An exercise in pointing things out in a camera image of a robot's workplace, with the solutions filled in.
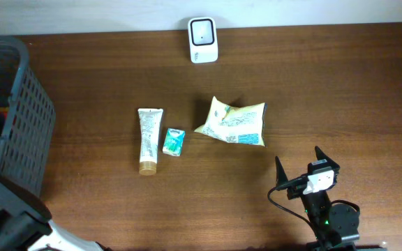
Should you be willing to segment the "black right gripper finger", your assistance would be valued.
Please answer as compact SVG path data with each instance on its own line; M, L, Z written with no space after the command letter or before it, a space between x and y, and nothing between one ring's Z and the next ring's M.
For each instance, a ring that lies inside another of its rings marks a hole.
M315 146L315 155L318 160L326 160L333 168L339 168L339 165L327 156L319 146Z
M285 184L288 182L288 178L284 171L284 168L281 164L281 161L278 156L275 157L276 163L276 190L284 190Z

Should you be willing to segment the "yellow wiper sheet pack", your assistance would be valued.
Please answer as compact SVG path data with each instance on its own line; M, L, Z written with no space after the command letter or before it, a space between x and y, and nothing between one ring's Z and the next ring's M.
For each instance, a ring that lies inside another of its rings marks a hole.
M212 98L207 119L195 132L229 144L265 146L263 130L267 104L233 107Z

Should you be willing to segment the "green Kleenex tissue pack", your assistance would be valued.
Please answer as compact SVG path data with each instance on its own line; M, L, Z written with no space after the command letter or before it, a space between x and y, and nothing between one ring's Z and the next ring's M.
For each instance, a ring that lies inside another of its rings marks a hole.
M183 149L185 134L184 130L168 128L163 143L163 153L179 157Z

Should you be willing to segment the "white conditioner tube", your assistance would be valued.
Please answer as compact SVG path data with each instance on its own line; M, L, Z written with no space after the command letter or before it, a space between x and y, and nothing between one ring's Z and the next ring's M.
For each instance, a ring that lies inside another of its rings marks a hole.
M163 109L139 108L141 146L139 173L152 176L157 172L158 143Z

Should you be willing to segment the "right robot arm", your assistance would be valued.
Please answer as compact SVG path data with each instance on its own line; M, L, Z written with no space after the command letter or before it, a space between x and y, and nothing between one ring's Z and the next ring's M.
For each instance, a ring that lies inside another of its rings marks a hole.
M315 241L306 244L307 250L355 250L355 241L360 238L360 208L345 200L329 199L327 191L337 184L340 166L318 146L315 147L315 155L317 160L308 164L307 172L292 180L287 178L280 159L275 158L276 186L267 193L267 197L270 198L275 190L285 190L289 200L301 199L306 217L274 200L270 202L300 218L312 229Z

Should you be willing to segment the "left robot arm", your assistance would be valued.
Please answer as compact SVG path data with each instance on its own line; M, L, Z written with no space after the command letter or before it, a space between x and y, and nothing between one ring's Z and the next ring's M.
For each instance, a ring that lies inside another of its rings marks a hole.
M104 251L59 227L44 203L0 175L0 250Z

